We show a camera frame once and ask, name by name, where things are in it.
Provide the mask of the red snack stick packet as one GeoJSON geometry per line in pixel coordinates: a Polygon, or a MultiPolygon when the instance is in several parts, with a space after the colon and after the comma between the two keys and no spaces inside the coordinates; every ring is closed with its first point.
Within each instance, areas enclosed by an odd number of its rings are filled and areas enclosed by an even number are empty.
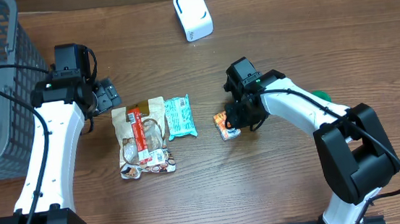
{"type": "Polygon", "coordinates": [[[143,131],[143,125],[141,122],[142,115],[140,109],[132,108],[127,112],[129,122],[132,126],[134,133],[135,143],[137,146],[137,156],[139,157],[140,165],[146,165],[152,160],[152,156],[149,153],[147,142],[145,139],[145,131],[143,131]]]}

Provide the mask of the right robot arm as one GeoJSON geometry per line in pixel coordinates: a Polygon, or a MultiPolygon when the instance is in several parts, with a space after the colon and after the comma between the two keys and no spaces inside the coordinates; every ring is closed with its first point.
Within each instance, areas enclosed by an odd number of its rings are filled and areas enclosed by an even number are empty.
{"type": "MultiPolygon", "coordinates": [[[[263,74],[245,57],[226,70],[224,89],[233,97],[224,107],[225,126],[254,132],[270,116],[281,117],[315,141],[331,200],[316,221],[288,224],[386,224],[366,216],[381,189],[400,172],[400,159],[373,108],[353,108],[317,97],[285,74],[263,74]]],[[[389,197],[400,194],[390,191],[389,197]]]]}

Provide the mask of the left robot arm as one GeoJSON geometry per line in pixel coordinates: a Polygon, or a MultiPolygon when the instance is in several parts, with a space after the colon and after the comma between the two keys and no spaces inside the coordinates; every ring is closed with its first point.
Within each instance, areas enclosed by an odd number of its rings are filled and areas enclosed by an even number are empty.
{"type": "Polygon", "coordinates": [[[98,81],[97,58],[87,46],[56,46],[55,62],[31,91],[29,103],[8,100],[34,115],[30,164],[14,213],[0,224],[87,224],[73,200],[75,156],[86,121],[121,104],[109,79],[98,81]]]}

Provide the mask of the brown clear snack bag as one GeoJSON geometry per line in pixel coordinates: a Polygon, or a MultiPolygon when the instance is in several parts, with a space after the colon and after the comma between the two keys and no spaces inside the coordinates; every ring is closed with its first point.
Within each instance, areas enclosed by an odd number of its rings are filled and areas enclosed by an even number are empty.
{"type": "Polygon", "coordinates": [[[119,170],[123,179],[143,173],[173,173],[175,160],[166,143],[165,105],[151,98],[111,112],[120,145],[119,170]]]}

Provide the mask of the teal snack packet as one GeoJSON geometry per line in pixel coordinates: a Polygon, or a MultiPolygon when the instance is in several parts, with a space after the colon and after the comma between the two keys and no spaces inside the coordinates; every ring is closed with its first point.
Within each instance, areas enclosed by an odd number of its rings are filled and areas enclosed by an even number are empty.
{"type": "Polygon", "coordinates": [[[189,134],[197,137],[188,94],[184,97],[170,98],[164,102],[164,105],[170,141],[189,134]]]}

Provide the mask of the green lid jar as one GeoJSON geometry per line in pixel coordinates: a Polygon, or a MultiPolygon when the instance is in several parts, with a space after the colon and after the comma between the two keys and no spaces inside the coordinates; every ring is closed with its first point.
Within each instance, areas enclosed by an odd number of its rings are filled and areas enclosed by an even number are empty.
{"type": "Polygon", "coordinates": [[[317,98],[320,98],[320,99],[325,100],[327,102],[331,102],[332,101],[331,96],[328,93],[326,93],[326,92],[324,92],[322,90],[314,90],[314,91],[312,91],[312,94],[314,96],[316,96],[317,98]]]}

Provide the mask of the orange small carton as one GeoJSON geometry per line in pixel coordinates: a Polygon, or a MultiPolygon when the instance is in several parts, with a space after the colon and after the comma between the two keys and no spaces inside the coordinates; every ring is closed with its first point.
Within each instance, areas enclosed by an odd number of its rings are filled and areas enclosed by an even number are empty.
{"type": "Polygon", "coordinates": [[[222,111],[213,116],[216,128],[218,128],[223,141],[237,138],[241,134],[240,129],[234,129],[226,126],[226,112],[222,111]]]}

